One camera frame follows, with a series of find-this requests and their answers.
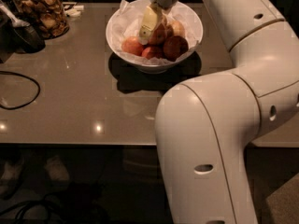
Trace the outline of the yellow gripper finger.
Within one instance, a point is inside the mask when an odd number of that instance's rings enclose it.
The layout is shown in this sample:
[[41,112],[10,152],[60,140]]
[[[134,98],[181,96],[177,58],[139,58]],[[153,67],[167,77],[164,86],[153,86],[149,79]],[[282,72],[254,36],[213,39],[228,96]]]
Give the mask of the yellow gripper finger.
[[148,5],[144,10],[144,15],[138,32],[139,41],[142,45],[147,45],[154,31],[162,22],[163,12],[156,4]]

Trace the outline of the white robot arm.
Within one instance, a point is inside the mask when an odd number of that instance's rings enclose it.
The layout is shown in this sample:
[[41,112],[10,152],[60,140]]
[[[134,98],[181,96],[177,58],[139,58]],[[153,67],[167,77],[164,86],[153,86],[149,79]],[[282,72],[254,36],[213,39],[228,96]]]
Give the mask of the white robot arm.
[[157,151],[174,224],[258,224],[244,149],[298,111],[299,40],[269,0],[203,0],[233,67],[161,99]]

